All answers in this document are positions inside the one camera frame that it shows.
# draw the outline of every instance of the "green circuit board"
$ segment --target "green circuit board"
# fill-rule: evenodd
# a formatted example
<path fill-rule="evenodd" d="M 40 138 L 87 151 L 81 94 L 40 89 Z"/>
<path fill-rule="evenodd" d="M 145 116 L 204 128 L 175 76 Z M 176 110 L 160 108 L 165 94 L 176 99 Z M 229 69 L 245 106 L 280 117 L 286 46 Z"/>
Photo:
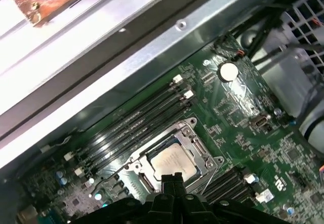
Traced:
<path fill-rule="evenodd" d="M 84 132 L 69 144 L 65 152 L 73 151 L 79 145 L 86 145 L 88 141 L 102 134 L 109 125 L 134 110 L 137 105 L 169 84 L 179 74 L 185 81 L 186 87 L 194 93 L 194 101 L 171 122 L 163 121 L 159 126 L 161 130 L 177 120 L 196 118 L 197 124 L 194 130 L 197 135 L 213 157 L 221 156 L 225 160 L 215 178 L 235 166 L 248 167 L 259 179 L 257 194 L 267 193 L 267 200 L 262 203 L 252 198 L 254 208 L 294 223 L 323 223 L 324 191 L 318 165 L 314 160 L 315 155 L 301 143 L 302 135 L 289 126 L 288 115 L 251 61 L 240 58 L 237 62 L 233 62 L 239 71 L 234 81 L 228 83 L 219 79 L 219 67 L 230 58 L 237 56 L 236 52 L 232 52 L 233 49 L 239 50 L 240 46 L 232 38 L 219 46 L 207 45 Z M 257 125 L 255 120 L 259 118 L 266 118 L 266 123 Z M 123 152 L 98 171 L 94 177 L 96 183 L 100 177 L 107 178 L 122 166 L 131 152 L 141 143 L 142 141 L 127 152 Z M 56 162 L 58 163 L 51 167 L 53 171 L 73 168 L 73 166 L 65 166 L 64 161 Z M 135 198 L 145 199 L 148 192 L 140 185 L 135 175 L 121 172 L 119 178 L 130 194 Z M 35 185 L 38 180 L 38 177 L 30 174 L 25 184 Z M 37 187 L 43 188 L 44 191 L 46 185 L 48 185 L 46 181 L 42 184 L 37 183 Z M 73 185 L 65 190 L 67 194 L 64 198 L 72 193 L 72 189 L 74 192 L 77 189 L 75 195 L 78 195 L 80 185 L 78 180 L 73 180 Z M 202 182 L 193 190 L 193 193 L 200 193 L 204 186 Z M 51 206 L 58 200 L 62 200 L 54 197 L 56 190 L 50 192 L 55 199 L 51 202 Z"/>

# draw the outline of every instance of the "screw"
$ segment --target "screw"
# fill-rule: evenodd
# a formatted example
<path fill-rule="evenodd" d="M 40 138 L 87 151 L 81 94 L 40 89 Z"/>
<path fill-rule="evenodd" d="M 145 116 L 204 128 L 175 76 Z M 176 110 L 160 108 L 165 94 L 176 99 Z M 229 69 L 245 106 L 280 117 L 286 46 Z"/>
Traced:
<path fill-rule="evenodd" d="M 183 133 L 184 133 L 184 135 L 188 135 L 188 134 L 190 133 L 190 130 L 189 130 L 189 129 L 185 129 L 185 130 L 183 131 Z"/>
<path fill-rule="evenodd" d="M 222 200 L 219 202 L 222 206 L 229 206 L 229 203 L 226 200 Z"/>
<path fill-rule="evenodd" d="M 211 64 L 211 62 L 208 59 L 206 59 L 206 60 L 203 61 L 202 64 L 203 64 L 203 66 L 208 66 L 208 65 Z"/>
<path fill-rule="evenodd" d="M 31 10 L 38 10 L 40 8 L 40 4 L 38 2 L 32 2 L 31 3 Z"/>
<path fill-rule="evenodd" d="M 129 201 L 129 202 L 127 203 L 127 205 L 128 205 L 128 206 L 134 206 L 135 203 L 134 203 L 133 201 Z"/>
<path fill-rule="evenodd" d="M 185 20 L 178 20 L 176 22 L 176 29 L 178 31 L 184 30 L 186 28 L 186 26 L 187 26 L 187 22 Z"/>
<path fill-rule="evenodd" d="M 186 196 L 186 199 L 187 199 L 187 200 L 193 200 L 194 197 L 193 197 L 192 195 L 187 195 L 187 196 Z"/>
<path fill-rule="evenodd" d="M 207 161 L 206 166 L 207 168 L 212 168 L 214 166 L 214 163 L 212 161 Z"/>

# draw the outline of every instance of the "metal frame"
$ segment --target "metal frame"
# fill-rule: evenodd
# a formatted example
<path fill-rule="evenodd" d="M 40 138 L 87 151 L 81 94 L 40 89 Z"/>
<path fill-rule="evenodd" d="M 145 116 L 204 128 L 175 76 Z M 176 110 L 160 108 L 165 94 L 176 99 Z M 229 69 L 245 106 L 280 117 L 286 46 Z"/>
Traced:
<path fill-rule="evenodd" d="M 45 115 L 35 116 L 32 119 L 33 123 L 32 120 L 28 122 L 29 126 L 26 123 L 2 137 L 0 167 L 40 140 L 47 141 L 74 127 L 83 128 L 89 123 L 94 123 L 190 56 L 192 52 L 228 30 L 234 23 L 246 17 L 251 8 L 264 1 L 197 0 L 183 14 L 175 16 L 178 19 L 179 15 L 183 18 L 176 26 L 176 22 L 173 21 L 173 26 L 157 39 L 141 49 L 135 47 L 137 51 L 133 54 L 131 51 L 134 47 L 115 56 L 94 74 L 97 77 L 104 74 L 101 78 L 96 81 L 91 81 L 93 77 L 88 78 L 88 81 L 83 81 L 71 89 L 69 94 L 66 94 L 69 97 L 65 98 L 68 102 L 63 101 L 61 97 L 57 100 L 61 103 L 58 108 L 53 107 L 50 110 L 48 107 L 48 112 L 43 110 Z M 195 4 L 200 6 L 202 3 L 205 4 L 190 13 L 196 8 Z M 81 92 L 77 91 L 81 86 L 86 88 Z"/>

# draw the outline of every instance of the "silver metal panel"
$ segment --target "silver metal panel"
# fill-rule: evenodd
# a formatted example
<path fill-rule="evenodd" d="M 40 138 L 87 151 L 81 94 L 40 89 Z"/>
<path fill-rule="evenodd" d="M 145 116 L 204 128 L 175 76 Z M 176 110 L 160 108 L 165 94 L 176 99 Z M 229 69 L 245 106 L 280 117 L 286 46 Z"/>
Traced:
<path fill-rule="evenodd" d="M 5 142 L 5 146 L 0 151 L 0 167 L 9 163 L 73 116 L 74 120 L 86 118 L 88 115 L 85 107 L 120 83 L 129 81 L 128 78 L 132 79 L 133 85 L 139 83 L 136 88 L 138 90 L 146 83 L 161 76 L 192 52 L 210 42 L 215 36 L 226 31 L 233 23 L 248 15 L 248 11 L 255 5 L 264 1 L 267 0 L 209 0 L 178 22 L 180 26 L 170 28 L 41 122 L 12 141 Z"/>
<path fill-rule="evenodd" d="M 81 0 L 34 28 L 0 0 L 0 115 L 157 1 Z"/>

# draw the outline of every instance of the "black cable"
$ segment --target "black cable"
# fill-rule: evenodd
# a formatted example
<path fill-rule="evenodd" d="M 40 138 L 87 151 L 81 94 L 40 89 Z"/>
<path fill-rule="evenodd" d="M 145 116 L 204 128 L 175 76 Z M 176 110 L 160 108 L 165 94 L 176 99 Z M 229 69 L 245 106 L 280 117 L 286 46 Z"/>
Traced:
<path fill-rule="evenodd" d="M 324 49 L 324 45 L 321 45 L 321 44 L 295 44 L 295 43 L 290 43 L 290 44 L 287 44 L 286 47 L 287 47 L 287 49 L 301 48 L 301 49 L 308 50 L 308 51 Z M 283 50 L 281 48 L 276 48 L 276 49 L 272 50 L 271 52 L 269 52 L 264 57 L 254 61 L 253 64 L 255 66 L 257 66 L 257 65 L 267 61 L 268 59 L 276 56 L 277 54 L 281 53 L 282 51 Z"/>
<path fill-rule="evenodd" d="M 302 135 L 302 133 L 299 131 L 299 128 L 298 126 L 291 126 L 292 127 L 292 130 L 294 132 L 294 134 L 296 136 L 299 136 L 300 138 L 300 144 L 302 146 L 304 146 L 305 148 L 311 150 L 315 155 L 317 155 L 318 157 L 324 159 L 324 153 L 320 152 L 318 149 L 316 149 L 313 145 L 311 145 L 305 138 L 304 136 Z"/>
<path fill-rule="evenodd" d="M 234 35 L 235 38 L 238 38 L 243 32 L 251 28 L 252 26 L 258 24 L 261 22 L 264 18 L 272 16 L 274 11 L 280 11 L 281 13 L 287 9 L 287 5 L 291 5 L 297 0 L 275 0 L 275 4 L 281 4 L 282 7 L 275 7 L 275 8 L 268 8 L 265 7 L 262 10 L 258 11 L 255 15 L 253 15 L 251 18 L 243 22 L 242 24 L 238 25 L 236 28 L 234 28 L 231 33 Z"/>
<path fill-rule="evenodd" d="M 307 130 L 306 130 L 306 132 L 305 132 L 305 134 L 304 134 L 304 138 L 308 141 L 309 140 L 309 137 L 310 137 L 310 135 L 311 135 L 311 133 L 313 132 L 313 130 L 316 128 L 316 126 L 317 125 L 319 125 L 321 122 L 323 122 L 324 121 L 324 115 L 323 116 L 320 116 L 318 119 L 316 119 L 314 122 L 312 122 L 309 126 L 308 126 L 308 128 L 307 128 Z"/>
<path fill-rule="evenodd" d="M 299 43 L 290 43 L 287 45 L 287 48 L 301 48 L 307 51 L 312 50 L 321 50 L 324 49 L 324 45 L 321 44 L 299 44 Z"/>
<path fill-rule="evenodd" d="M 258 59 L 258 60 L 256 60 L 256 61 L 254 61 L 253 64 L 254 64 L 254 66 L 257 66 L 257 65 L 259 65 L 259 64 L 261 64 L 261 63 L 267 61 L 268 59 L 270 59 L 270 58 L 276 56 L 277 54 L 279 54 L 279 53 L 281 53 L 281 52 L 282 52 L 281 48 L 276 48 L 276 49 L 272 50 L 271 52 L 269 52 L 269 53 L 268 53 L 267 55 L 265 55 L 264 57 L 262 57 L 262 58 L 260 58 L 260 59 Z"/>

